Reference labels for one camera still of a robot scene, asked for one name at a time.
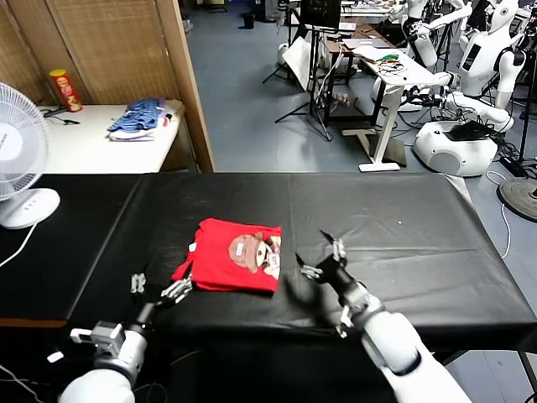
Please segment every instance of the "electric fan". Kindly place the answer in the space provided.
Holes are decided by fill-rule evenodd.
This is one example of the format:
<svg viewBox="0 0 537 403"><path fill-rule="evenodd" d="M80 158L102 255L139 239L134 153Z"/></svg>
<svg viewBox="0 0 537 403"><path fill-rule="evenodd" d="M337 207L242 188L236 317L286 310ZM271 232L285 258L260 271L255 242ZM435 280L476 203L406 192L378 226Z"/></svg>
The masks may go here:
<svg viewBox="0 0 537 403"><path fill-rule="evenodd" d="M30 227L60 204L52 189L29 188L49 159L49 129L39 109L0 82L0 225Z"/></svg>

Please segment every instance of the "concrete floor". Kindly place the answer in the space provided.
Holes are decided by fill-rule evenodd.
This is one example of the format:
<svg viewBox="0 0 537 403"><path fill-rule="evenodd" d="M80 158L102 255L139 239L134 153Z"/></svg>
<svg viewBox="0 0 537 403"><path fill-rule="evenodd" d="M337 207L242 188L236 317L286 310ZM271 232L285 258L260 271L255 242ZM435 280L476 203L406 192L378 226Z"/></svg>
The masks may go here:
<svg viewBox="0 0 537 403"><path fill-rule="evenodd" d="M333 131L327 143L318 134L312 118L292 117L280 124L274 120L302 102L307 95L278 78L263 85L262 80L275 67L278 44L285 42L287 28L277 33L274 24L256 22L253 30L240 29L241 6L230 6L229 13L195 12L190 15L194 29L189 33L190 53L205 112L216 170L220 172L355 172L366 162L356 139L343 138ZM460 60L457 44L451 60ZM368 93L372 79L352 80L350 88L336 92ZM368 97L360 102L373 107ZM514 116L519 115L515 107ZM526 156L535 156L537 135L530 123ZM399 122L399 129L406 128ZM522 123L508 134L519 144ZM414 142L415 132L400 138ZM406 148L409 166L402 172L428 172ZM499 164L492 170L508 176ZM496 186L486 178L467 180L477 212L498 251L502 253L507 231L500 214ZM532 308L537 310L536 261L537 225L507 212L512 228L512 245L505 259L513 277ZM466 353L449 370L474 402L521 403L531 388L515 352L474 351Z"/></svg>

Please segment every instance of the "pringles can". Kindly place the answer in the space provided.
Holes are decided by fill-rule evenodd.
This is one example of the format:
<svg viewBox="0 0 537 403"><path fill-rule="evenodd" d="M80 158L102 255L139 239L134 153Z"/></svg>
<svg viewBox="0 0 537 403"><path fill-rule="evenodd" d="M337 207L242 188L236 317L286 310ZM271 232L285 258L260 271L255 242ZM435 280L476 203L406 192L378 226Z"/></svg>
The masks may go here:
<svg viewBox="0 0 537 403"><path fill-rule="evenodd" d="M70 112L78 112L82 109L81 99L73 87L67 71L65 69L52 70L50 76L53 78L56 86L60 90L61 96L64 98L65 105Z"/></svg>

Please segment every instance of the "red t-shirt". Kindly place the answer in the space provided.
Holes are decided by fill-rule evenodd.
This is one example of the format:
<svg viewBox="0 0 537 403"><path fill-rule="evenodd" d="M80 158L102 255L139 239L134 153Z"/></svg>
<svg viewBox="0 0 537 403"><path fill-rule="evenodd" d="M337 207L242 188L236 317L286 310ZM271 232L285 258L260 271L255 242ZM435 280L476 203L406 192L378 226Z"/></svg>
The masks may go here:
<svg viewBox="0 0 537 403"><path fill-rule="evenodd" d="M275 292L281 235L281 227L207 218L196 231L196 250L188 253L172 280L182 278L192 263L192 280L201 289Z"/></svg>

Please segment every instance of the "white desk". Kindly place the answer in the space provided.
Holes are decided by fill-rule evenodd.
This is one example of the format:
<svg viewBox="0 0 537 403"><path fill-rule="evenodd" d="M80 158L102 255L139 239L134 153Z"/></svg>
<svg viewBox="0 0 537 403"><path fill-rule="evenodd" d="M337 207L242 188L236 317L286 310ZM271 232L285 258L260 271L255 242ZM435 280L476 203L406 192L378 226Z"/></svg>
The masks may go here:
<svg viewBox="0 0 537 403"><path fill-rule="evenodd" d="M167 101L166 113L171 121L163 127L161 119L153 141L113 142L107 137L108 127L122 116L126 105L85 105L77 113L61 113L58 118L81 124L64 125L47 118L50 129L48 174L144 174L159 172L168 154L190 151L190 136L183 117L184 106ZM175 147L178 138L180 145ZM180 155L170 158L181 159Z"/></svg>
<svg viewBox="0 0 537 403"><path fill-rule="evenodd" d="M369 141L367 139L369 133L364 133L363 130L343 130L343 135L356 135L360 140L363 148L371 160L370 164L360 164L358 168L361 172L381 172L387 170L399 170L400 167L396 163L384 163L383 157L386 152L386 146L388 145L392 128L397 117L397 112L401 104L401 97L403 95L403 89L405 86L413 86L417 84L429 86L435 85L437 80L435 75L425 69L423 66L410 59L401 50L396 49L382 49L380 50L386 55L397 53L399 55L399 63L403 65L403 69L397 73L388 73L379 65L369 63L364 60L368 67L374 71L374 73L386 84L386 90L384 91L383 103L388 107L386 113L386 120L380 130L380 135L377 143L377 148L373 157L369 156Z"/></svg>

